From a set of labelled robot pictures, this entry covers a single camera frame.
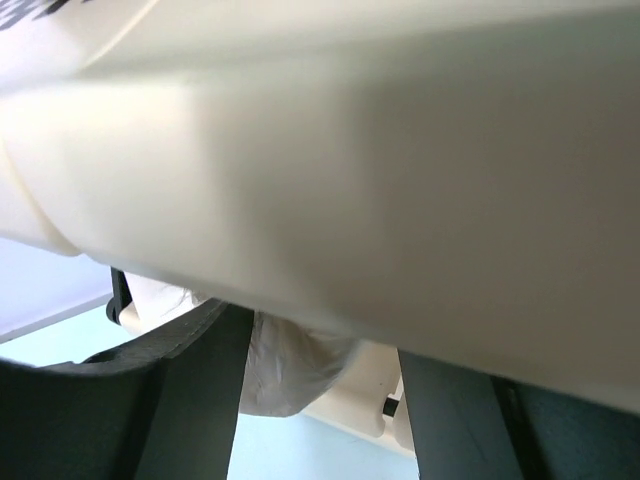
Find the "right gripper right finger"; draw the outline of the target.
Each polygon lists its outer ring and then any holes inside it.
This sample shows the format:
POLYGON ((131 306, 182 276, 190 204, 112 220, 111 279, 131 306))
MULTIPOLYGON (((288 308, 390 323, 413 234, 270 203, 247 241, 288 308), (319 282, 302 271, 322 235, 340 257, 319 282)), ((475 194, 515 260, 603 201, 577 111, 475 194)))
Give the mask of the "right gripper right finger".
POLYGON ((400 352, 422 479, 636 479, 639 418, 400 352))

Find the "white paper roll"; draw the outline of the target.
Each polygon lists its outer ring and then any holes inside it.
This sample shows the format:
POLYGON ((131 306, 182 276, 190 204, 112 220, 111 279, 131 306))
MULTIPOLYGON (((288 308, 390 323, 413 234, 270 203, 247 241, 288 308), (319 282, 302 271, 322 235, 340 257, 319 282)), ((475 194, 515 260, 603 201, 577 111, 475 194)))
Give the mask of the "white paper roll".
MULTIPOLYGON (((175 320, 211 299, 197 291, 132 273, 124 277, 141 333, 175 320)), ((361 347, 360 340, 255 311, 239 412, 279 418, 300 413, 333 387, 361 347)))

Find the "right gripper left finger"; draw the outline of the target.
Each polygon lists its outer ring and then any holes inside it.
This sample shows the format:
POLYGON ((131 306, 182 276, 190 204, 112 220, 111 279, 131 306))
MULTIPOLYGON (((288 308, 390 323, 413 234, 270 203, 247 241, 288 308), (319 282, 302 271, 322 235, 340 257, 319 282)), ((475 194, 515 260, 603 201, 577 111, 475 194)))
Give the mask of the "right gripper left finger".
POLYGON ((88 360, 1 365, 5 479, 223 479, 252 311, 211 300, 88 360))

